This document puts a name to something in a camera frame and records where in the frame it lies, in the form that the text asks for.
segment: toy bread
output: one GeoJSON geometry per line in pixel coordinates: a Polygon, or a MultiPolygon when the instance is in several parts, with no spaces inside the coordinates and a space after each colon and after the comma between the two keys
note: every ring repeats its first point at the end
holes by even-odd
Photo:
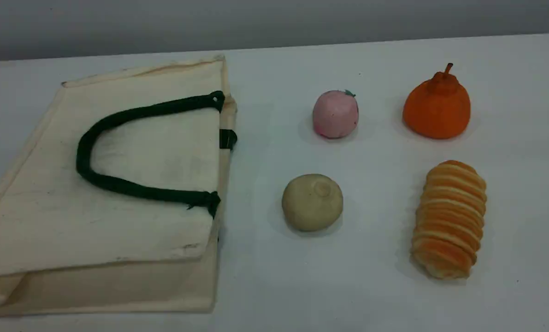
{"type": "Polygon", "coordinates": [[[474,168],[455,160],[428,172],[411,251],[433,277],[469,277],[483,237],[485,188],[474,168]]]}

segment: white table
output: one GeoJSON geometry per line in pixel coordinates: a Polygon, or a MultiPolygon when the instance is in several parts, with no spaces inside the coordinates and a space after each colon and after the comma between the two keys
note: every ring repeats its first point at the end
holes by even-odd
{"type": "MultiPolygon", "coordinates": [[[[59,83],[207,53],[0,62],[0,176],[59,83]]],[[[0,319],[0,331],[549,331],[549,35],[225,52],[239,105],[218,302],[212,314],[0,319]],[[403,127],[408,93],[446,63],[472,99],[454,141],[403,127]],[[317,96],[350,89],[357,132],[310,129],[317,96]],[[485,237],[466,282],[428,279],[408,259],[424,175],[447,159],[488,184],[485,237]],[[342,221],[301,236],[283,222],[286,183],[335,179],[342,221]]]]}

